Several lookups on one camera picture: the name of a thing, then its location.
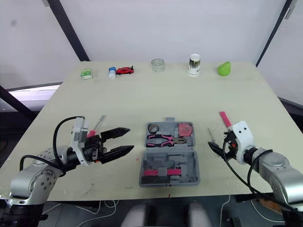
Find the paper cup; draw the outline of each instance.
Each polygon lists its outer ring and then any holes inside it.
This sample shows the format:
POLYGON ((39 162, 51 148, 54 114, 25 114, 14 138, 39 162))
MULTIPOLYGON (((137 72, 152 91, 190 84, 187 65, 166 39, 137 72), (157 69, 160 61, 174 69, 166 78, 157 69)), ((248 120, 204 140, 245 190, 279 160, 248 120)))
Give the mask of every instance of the paper cup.
POLYGON ((200 60, 201 56, 199 54, 194 53, 190 56, 187 72, 191 77, 199 76, 200 60))

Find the small bottle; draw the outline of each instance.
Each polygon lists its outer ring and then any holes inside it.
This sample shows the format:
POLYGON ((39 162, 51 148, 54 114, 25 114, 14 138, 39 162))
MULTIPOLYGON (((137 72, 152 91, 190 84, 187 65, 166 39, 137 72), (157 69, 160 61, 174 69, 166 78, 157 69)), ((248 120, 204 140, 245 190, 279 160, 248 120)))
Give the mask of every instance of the small bottle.
POLYGON ((111 79, 116 78, 116 68, 115 67, 109 68, 108 77, 111 79))

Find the white cable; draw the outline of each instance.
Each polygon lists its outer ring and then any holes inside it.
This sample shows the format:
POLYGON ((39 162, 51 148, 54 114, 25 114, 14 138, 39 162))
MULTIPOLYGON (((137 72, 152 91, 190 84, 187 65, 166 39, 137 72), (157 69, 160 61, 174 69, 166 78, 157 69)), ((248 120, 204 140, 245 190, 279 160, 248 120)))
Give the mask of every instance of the white cable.
POLYGON ((115 205, 113 205, 113 206, 108 206, 108 204, 106 203, 106 201, 104 201, 104 204, 105 204, 108 208, 113 208, 113 207, 115 207, 115 205))
POLYGON ((42 215, 43 215, 43 214, 46 214, 47 212, 50 212, 51 210, 55 209, 56 207, 59 207, 60 205, 61 205, 61 204, 59 203, 59 204, 57 204, 56 206, 53 206, 52 208, 50 208, 50 209, 44 211, 44 212, 42 213, 42 215))
POLYGON ((87 212, 89 212, 91 214, 98 214, 99 211, 100 211, 100 208, 101 208, 101 201, 99 202, 99 208, 98 208, 97 212, 93 212, 93 211, 91 211, 89 209, 86 209, 86 208, 83 208, 83 207, 79 207, 79 206, 76 206, 76 207, 79 208, 79 209, 81 209, 81 210, 85 210, 85 211, 87 211, 87 212))
POLYGON ((222 211, 223 211, 223 207, 229 203, 229 201, 231 200, 231 195, 228 195, 228 201, 226 201, 225 203, 222 204, 221 206, 221 212, 220 212, 220 227, 221 227, 221 224, 222 224, 222 211))
POLYGON ((252 200, 251 200, 250 202, 251 202, 252 206, 254 207, 254 209, 256 210, 256 212, 257 212, 262 218, 264 218, 265 220, 271 221, 271 222, 276 222, 276 223, 285 223, 284 221, 275 221, 275 220, 271 220, 271 219, 268 219, 268 218, 264 217, 264 216, 257 210, 257 208, 255 207, 255 205, 254 205, 254 203, 252 202, 252 200))
POLYGON ((116 202, 115 202, 114 200, 113 200, 113 202, 114 202, 114 207, 115 207, 114 212, 112 212, 112 213, 111 213, 111 214, 109 214, 109 215, 105 215, 105 216, 101 216, 101 217, 97 217, 97 218, 92 218, 92 219, 89 219, 89 220, 83 221, 82 223, 78 224, 78 225, 77 225, 77 227, 82 226, 84 223, 86 223, 86 222, 88 222, 88 221, 96 220, 96 219, 99 219, 99 218, 106 218, 106 217, 109 217, 109 216, 114 215, 114 214, 115 214, 115 212, 116 212, 116 202))

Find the toolbox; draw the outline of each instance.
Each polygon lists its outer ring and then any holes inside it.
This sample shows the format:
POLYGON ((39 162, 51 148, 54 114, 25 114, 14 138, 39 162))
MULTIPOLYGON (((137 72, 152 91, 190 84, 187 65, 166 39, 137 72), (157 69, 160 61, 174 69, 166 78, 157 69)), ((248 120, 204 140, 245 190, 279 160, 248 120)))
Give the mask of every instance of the toolbox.
POLYGON ((141 187, 189 186, 200 183, 200 172, 191 122, 147 124, 139 185, 141 187))

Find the green pear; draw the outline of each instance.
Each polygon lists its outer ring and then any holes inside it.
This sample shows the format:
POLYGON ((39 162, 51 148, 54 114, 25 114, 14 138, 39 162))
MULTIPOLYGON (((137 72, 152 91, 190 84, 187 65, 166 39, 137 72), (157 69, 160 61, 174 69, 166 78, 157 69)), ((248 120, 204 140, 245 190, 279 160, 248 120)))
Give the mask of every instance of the green pear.
POLYGON ((227 61, 226 63, 219 65, 218 73, 220 76, 227 76, 231 72, 231 63, 227 61))

